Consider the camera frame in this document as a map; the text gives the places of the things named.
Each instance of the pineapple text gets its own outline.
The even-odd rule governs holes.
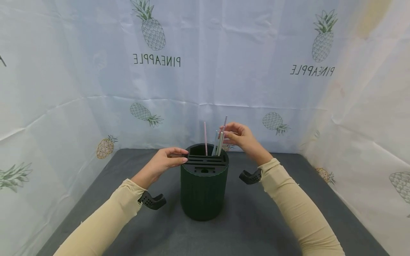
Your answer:
[[[335,67],[314,67],[314,66],[307,66],[307,65],[293,65],[291,75],[309,75],[309,76],[316,76],[316,77],[327,77],[328,74],[330,76],[333,75],[333,71]]]
[[[134,55],[134,64],[154,64],[161,66],[170,66],[170,67],[181,67],[181,58],[180,57],[171,57],[171,56],[158,56],[153,54],[133,54]]]
[[[4,62],[3,58],[1,57],[1,55],[0,55],[0,60],[1,60],[1,62],[3,63],[4,67],[7,67],[7,65],[6,65],[6,63]]]

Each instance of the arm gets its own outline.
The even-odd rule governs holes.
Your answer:
[[[188,151],[177,147],[159,150],[144,168],[131,180],[126,179],[100,208],[74,230],[54,256],[102,255],[141,209],[138,200],[144,191],[167,169],[188,160],[181,157],[182,154],[188,154]]]
[[[275,158],[261,165],[261,183],[293,231],[304,256],[343,256],[323,214]]]
[[[262,169],[261,183],[278,205],[296,236],[304,256],[343,256],[344,252],[325,217],[309,196],[289,176],[242,124],[226,126],[227,144],[238,145]]]
[[[112,244],[122,228],[141,209],[146,189],[126,179],[111,197],[64,241],[54,256],[97,256]]]

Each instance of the dark green cylindrical container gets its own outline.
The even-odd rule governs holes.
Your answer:
[[[208,155],[213,145],[208,144]],[[205,144],[187,148],[188,161],[181,165],[181,205],[193,220],[211,220],[223,206],[229,158],[221,150],[220,156],[205,156]]]

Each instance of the gray surface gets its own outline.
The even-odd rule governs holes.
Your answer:
[[[124,179],[137,173],[155,152],[119,150],[38,255],[53,255],[80,222],[102,205]],[[246,185],[238,178],[244,169],[253,173],[256,165],[244,153],[228,155],[225,205],[216,219],[197,222],[184,214],[179,201],[180,171],[174,168],[149,189],[153,197],[163,193],[167,204],[157,211],[143,206],[104,255],[301,255],[296,239],[261,184]],[[273,155],[320,208],[347,256],[388,255],[302,156]]]

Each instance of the beige sleeve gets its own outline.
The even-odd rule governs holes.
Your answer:
[[[261,183],[296,236],[304,256],[343,256],[344,252],[320,210],[273,158],[261,165]]]
[[[146,189],[126,179],[111,197],[64,241],[54,256],[100,256],[141,208]]]

